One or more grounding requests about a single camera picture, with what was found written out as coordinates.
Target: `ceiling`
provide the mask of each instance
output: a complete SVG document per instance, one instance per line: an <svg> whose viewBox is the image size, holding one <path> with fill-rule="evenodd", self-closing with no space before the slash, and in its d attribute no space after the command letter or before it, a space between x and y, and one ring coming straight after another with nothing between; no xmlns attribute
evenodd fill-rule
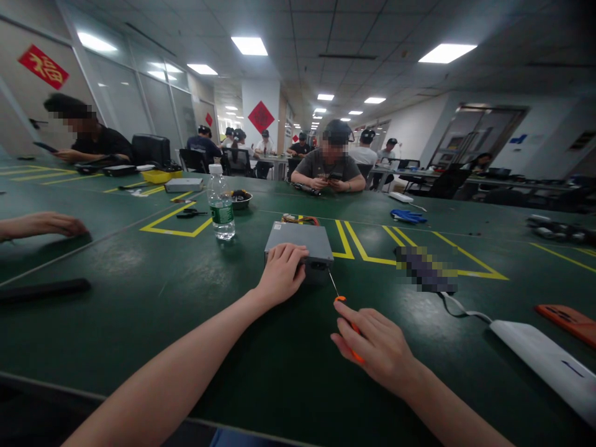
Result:
<svg viewBox="0 0 596 447"><path fill-rule="evenodd" d="M596 58L565 0L70 1L128 33L131 23L181 65L211 66L219 110L242 111L242 78L280 79L303 128L315 107L327 109L323 125L363 111L356 125L450 90L596 96ZM261 37L269 56L241 55L231 35ZM445 42L478 47L447 65L417 63Z"/></svg>

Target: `white pillar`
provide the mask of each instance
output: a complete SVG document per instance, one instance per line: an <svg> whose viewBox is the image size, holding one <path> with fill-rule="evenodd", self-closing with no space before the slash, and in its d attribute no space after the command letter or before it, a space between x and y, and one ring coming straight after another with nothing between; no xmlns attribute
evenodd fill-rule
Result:
<svg viewBox="0 0 596 447"><path fill-rule="evenodd" d="M269 137L273 139L274 146L278 144L278 123L279 123L279 81L272 79L243 79L242 80L242 113L244 116L244 131L246 132L246 144L257 144L261 140L261 134L250 122L248 116L259 102L263 102L273 121L267 127Z"/></svg>

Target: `blue glove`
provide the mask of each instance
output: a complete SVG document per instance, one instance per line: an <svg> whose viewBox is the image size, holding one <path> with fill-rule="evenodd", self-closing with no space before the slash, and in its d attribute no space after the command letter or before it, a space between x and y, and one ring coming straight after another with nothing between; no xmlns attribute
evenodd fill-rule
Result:
<svg viewBox="0 0 596 447"><path fill-rule="evenodd" d="M422 213L413 213L407 210L393 210L391 216L394 219L404 220L414 225L419 223L424 224L427 221L422 217Z"/></svg>

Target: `green label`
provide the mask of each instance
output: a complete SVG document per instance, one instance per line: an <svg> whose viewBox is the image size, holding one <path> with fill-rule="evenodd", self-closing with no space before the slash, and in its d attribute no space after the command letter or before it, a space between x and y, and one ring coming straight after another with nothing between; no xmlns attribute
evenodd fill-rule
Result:
<svg viewBox="0 0 596 447"><path fill-rule="evenodd" d="M213 218L213 222L216 224L229 224L231 221L234 220L234 213L232 211L232 205L228 207L222 206L222 204L218 204L218 206L212 206L211 208L211 217Z"/></svg>

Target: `red diamond decoration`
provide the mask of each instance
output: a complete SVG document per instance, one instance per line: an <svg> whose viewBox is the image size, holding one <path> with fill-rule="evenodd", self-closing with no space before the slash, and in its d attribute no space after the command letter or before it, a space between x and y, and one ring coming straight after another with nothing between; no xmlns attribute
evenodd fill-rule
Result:
<svg viewBox="0 0 596 447"><path fill-rule="evenodd" d="M267 110L267 107L265 107L262 101L259 101L253 111L250 112L248 119L256 127L259 133L263 133L263 131L275 121L275 118L269 113L269 110Z"/></svg>

